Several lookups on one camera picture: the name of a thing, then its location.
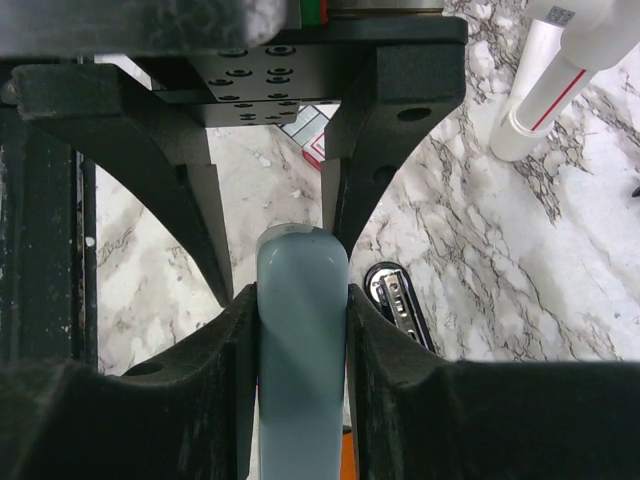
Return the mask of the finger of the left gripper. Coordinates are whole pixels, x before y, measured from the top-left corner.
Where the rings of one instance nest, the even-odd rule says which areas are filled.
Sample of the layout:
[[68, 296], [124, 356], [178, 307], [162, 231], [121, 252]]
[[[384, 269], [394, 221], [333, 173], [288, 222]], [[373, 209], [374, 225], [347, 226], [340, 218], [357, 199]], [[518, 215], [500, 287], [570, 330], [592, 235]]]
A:
[[233, 279], [205, 129], [113, 64], [23, 65], [20, 116], [118, 180], [192, 257], [221, 306]]

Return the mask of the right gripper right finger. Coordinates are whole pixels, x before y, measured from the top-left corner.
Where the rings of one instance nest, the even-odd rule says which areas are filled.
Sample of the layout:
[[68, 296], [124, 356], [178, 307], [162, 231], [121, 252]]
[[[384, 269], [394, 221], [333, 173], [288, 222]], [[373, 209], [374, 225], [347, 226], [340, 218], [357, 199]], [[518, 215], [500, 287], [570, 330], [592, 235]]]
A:
[[351, 285], [347, 378], [362, 479], [635, 479], [635, 362], [448, 361]]

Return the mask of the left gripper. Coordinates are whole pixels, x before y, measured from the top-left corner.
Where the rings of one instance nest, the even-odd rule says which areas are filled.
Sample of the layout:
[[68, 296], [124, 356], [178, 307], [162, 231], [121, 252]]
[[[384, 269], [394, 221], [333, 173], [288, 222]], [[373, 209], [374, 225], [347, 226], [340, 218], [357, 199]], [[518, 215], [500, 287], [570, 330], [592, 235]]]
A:
[[466, 41], [466, 22], [437, 12], [322, 12], [308, 25], [298, 1], [1, 5], [3, 66], [125, 56], [203, 125], [289, 123], [304, 104], [342, 99], [324, 132], [321, 200], [324, 229], [347, 250], [464, 99]]

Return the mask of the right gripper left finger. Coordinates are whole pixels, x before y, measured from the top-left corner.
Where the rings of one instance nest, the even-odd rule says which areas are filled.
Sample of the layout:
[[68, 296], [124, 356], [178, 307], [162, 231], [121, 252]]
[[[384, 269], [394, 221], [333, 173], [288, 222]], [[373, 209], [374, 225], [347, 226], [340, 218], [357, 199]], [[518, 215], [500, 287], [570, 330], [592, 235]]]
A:
[[258, 357], [256, 288], [120, 376], [76, 361], [1, 370], [5, 479], [244, 479]]

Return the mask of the red white staple box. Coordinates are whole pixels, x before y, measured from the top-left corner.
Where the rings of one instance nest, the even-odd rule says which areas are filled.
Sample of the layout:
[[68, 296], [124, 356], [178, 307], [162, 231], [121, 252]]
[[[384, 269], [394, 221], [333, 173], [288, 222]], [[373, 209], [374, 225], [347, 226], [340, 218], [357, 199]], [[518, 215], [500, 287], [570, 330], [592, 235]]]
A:
[[301, 151], [303, 158], [318, 172], [325, 161], [325, 128], [338, 110], [338, 104], [304, 105], [294, 122], [279, 128]]

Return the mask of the black stapler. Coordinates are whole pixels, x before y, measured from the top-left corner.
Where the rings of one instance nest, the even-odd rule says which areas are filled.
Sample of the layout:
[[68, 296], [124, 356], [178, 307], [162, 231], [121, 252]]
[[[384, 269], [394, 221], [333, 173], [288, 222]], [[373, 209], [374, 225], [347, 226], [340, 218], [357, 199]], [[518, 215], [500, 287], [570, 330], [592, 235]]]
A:
[[408, 272], [394, 262], [374, 264], [364, 277], [364, 291], [375, 308], [415, 342], [436, 353]]

